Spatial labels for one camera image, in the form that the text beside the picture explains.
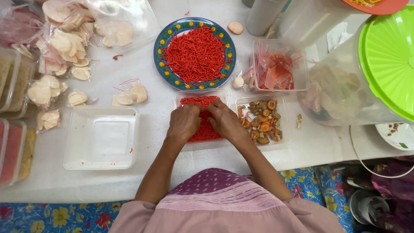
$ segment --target white table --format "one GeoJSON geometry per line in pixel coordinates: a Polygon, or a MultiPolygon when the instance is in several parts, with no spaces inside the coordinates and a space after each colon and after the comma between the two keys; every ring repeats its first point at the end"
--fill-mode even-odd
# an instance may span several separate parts
{"type": "MultiPolygon", "coordinates": [[[[244,24],[249,13],[240,0],[210,1],[166,1],[149,0],[161,27],[188,16],[210,19],[225,27],[231,21],[244,24]]],[[[364,18],[351,17],[350,33],[364,21],[364,18]]],[[[231,37],[237,49],[235,70],[248,65],[255,39],[247,31],[231,37]]],[[[52,129],[36,140],[33,165],[30,176],[12,187],[0,189],[0,202],[32,202],[32,203],[88,203],[101,201],[118,201],[132,199],[148,167],[154,160],[167,131],[169,114],[174,108],[176,90],[164,82],[155,69],[153,62],[153,43],[134,50],[117,61],[112,57],[118,52],[112,49],[90,49],[91,57],[99,59],[93,68],[91,81],[70,80],[72,88],[86,92],[90,98],[99,98],[97,105],[111,104],[114,88],[119,83],[131,78],[140,78],[146,87],[149,98],[135,107],[141,114],[140,154],[136,164],[127,170],[108,171],[68,171],[62,166],[63,152],[70,108],[63,107],[62,126],[52,129]]],[[[318,42],[321,56],[327,53],[326,39],[318,42]]],[[[229,92],[231,107],[234,108],[238,96],[250,95],[249,92],[234,90],[230,82],[222,86],[229,92]]],[[[349,126],[328,127],[319,125],[303,114],[296,95],[286,96],[290,119],[292,119],[293,141],[279,150],[265,152],[266,158],[278,170],[287,170],[305,166],[334,163],[356,159],[349,134],[349,126]],[[296,128],[297,115],[302,113],[302,129],[296,128]]],[[[371,138],[367,132],[365,138],[371,138]]],[[[397,149],[384,144],[379,149],[381,155],[395,156],[397,149]]],[[[378,151],[372,151],[374,143],[359,146],[363,151],[358,153],[362,158],[374,158],[378,151]]],[[[218,148],[183,152],[179,155],[173,169],[171,186],[179,184],[196,172],[210,167],[220,167],[241,175],[250,173],[242,156],[233,148],[218,148]]]]}

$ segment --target plate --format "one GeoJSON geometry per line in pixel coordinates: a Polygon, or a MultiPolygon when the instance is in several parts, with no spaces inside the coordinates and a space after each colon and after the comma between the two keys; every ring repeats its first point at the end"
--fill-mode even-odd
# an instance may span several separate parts
{"type": "Polygon", "coordinates": [[[171,86],[178,90],[195,90],[195,89],[211,89],[217,88],[223,85],[230,77],[233,72],[234,65],[236,64],[236,48],[230,37],[230,35],[224,30],[220,25],[216,24],[213,21],[208,19],[198,18],[198,17],[189,17],[176,20],[166,26],[159,36],[157,37],[154,44],[154,62],[155,66],[161,75],[161,77],[171,86]],[[210,27],[214,35],[217,35],[223,43],[226,44],[224,49],[224,55],[227,58],[231,58],[233,61],[226,63],[228,67],[224,67],[221,70],[221,74],[226,75],[226,77],[217,80],[216,82],[212,81],[202,81],[198,82],[197,85],[189,85],[182,82],[183,80],[178,77],[170,68],[166,68],[166,60],[161,59],[162,51],[161,49],[169,46],[170,40],[177,34],[183,34],[186,31],[193,30],[193,27],[200,28],[202,26],[210,27]]]}
{"type": "Polygon", "coordinates": [[[393,127],[390,128],[389,125],[394,125],[394,123],[386,124],[376,124],[378,133],[381,137],[388,142],[388,144],[399,150],[414,150],[414,129],[413,126],[409,124],[400,124],[398,126],[398,131],[388,136],[391,133],[393,127]]]}

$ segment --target white plate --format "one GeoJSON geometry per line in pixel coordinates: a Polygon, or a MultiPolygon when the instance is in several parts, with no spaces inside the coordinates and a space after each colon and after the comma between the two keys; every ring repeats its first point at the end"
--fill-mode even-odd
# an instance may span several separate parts
{"type": "Polygon", "coordinates": [[[76,106],[72,110],[63,167],[127,169],[138,155],[140,116],[133,107],[76,106]]]}
{"type": "Polygon", "coordinates": [[[393,130],[394,123],[376,124],[378,133],[388,144],[399,150],[414,150],[414,129],[409,124],[400,124],[398,131],[388,136],[393,130]]]}

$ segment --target green lid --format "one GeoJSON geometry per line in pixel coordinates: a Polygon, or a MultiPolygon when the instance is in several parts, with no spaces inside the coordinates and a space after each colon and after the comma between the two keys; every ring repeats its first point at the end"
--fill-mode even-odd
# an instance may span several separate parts
{"type": "Polygon", "coordinates": [[[372,93],[414,121],[414,5],[371,16],[359,37],[359,60],[372,93]]]}

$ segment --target mixed snack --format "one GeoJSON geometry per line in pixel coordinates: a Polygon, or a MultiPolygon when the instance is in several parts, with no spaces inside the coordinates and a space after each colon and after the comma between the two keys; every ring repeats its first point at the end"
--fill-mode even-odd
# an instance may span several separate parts
{"type": "Polygon", "coordinates": [[[250,132],[251,139],[260,145],[270,143],[270,140],[279,142],[283,138],[280,128],[280,114],[277,113],[277,100],[260,100],[251,102],[249,106],[237,106],[237,114],[243,127],[250,132]]]}

